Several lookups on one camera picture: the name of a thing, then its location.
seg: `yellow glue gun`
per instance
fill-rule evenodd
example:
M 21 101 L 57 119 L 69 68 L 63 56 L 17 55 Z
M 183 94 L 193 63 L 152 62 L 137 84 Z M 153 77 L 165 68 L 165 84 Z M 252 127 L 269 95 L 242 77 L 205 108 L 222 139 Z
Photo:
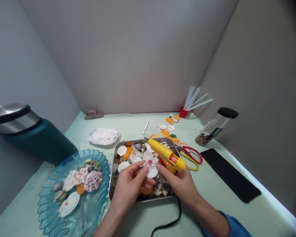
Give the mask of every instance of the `yellow glue gun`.
M 156 140 L 148 139 L 145 137 L 150 145 L 151 149 L 153 149 L 163 160 L 165 166 L 171 173 L 175 174 L 176 171 L 182 172 L 186 166 L 186 161 L 181 157 L 177 157 L 173 154 L 173 151 L 166 148 L 164 145 L 160 144 Z

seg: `white wall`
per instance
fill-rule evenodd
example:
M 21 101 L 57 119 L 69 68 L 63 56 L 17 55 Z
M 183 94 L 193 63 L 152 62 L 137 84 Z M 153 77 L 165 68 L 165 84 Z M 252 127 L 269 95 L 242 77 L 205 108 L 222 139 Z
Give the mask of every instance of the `white wall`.
M 19 2 L 82 110 L 114 114 L 179 110 L 237 0 Z
M 28 103 L 63 133 L 80 111 L 16 0 L 0 0 L 0 105 Z M 41 165 L 0 135 L 0 214 Z
M 296 12 L 280 0 L 240 0 L 201 81 L 239 112 L 217 137 L 296 216 Z

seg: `white tissue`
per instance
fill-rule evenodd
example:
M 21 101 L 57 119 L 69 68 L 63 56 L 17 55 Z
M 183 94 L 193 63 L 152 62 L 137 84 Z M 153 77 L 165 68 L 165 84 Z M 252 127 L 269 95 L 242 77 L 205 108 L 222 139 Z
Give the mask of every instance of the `white tissue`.
M 111 145 L 116 142 L 118 131 L 115 128 L 96 128 L 88 137 L 88 141 L 94 145 Z

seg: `light green table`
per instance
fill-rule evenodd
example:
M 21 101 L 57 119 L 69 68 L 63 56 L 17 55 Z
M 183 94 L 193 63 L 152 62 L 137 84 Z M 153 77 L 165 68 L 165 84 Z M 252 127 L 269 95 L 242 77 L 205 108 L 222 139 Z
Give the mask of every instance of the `light green table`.
M 105 115 L 103 118 L 84 120 L 81 112 L 72 123 L 66 136 L 79 150 L 97 149 L 106 155 L 112 163 L 115 144 L 93 146 L 87 141 L 88 135 L 97 127 L 116 128 L 121 132 L 122 140 L 141 139 L 141 134 L 148 119 L 150 119 L 145 136 L 153 133 L 160 134 L 158 128 L 166 124 L 165 119 L 169 113 L 147 114 L 118 114 Z M 196 148 L 199 152 L 214 148 L 237 170 L 247 177 L 262 195 L 249 204 L 243 203 L 206 163 L 200 165 L 198 171 L 193 171 L 192 176 L 198 191 L 216 209 L 236 217 L 253 236 L 296 236 L 296 218 L 292 216 L 221 144 L 211 141 L 208 147 L 203 148 L 194 142 L 194 138 L 201 131 L 203 125 L 192 113 L 180 123 L 174 124 L 176 134 L 181 142 Z M 39 237 L 43 231 L 39 229 L 37 221 L 37 202 L 43 183 L 53 171 L 53 166 L 44 162 L 39 170 L 27 182 L 11 204 L 0 216 L 0 237 Z M 104 206 L 105 213 L 109 203 Z M 182 206 L 181 220 L 173 227 L 159 230 L 154 234 L 158 236 L 202 236 L 196 219 L 186 206 Z M 167 224 L 178 216 L 178 207 L 175 199 L 136 203 L 125 220 L 121 236 L 150 236 L 152 230 Z

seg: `black power cord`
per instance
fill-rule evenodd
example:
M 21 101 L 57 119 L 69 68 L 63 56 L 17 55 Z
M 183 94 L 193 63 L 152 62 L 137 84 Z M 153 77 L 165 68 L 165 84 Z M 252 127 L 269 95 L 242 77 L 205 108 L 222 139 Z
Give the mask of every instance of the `black power cord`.
M 179 206 L 179 217 L 175 221 L 173 221 L 173 222 L 171 222 L 169 224 L 161 225 L 161 226 L 158 226 L 158 227 L 154 228 L 154 230 L 151 233 L 151 237 L 153 237 L 154 232 L 156 232 L 157 230 L 169 228 L 170 226 L 174 225 L 176 222 L 179 221 L 179 219 L 181 218 L 182 210 L 181 210 L 180 199 L 178 197 L 177 197 L 177 199 L 178 199 L 178 206 Z

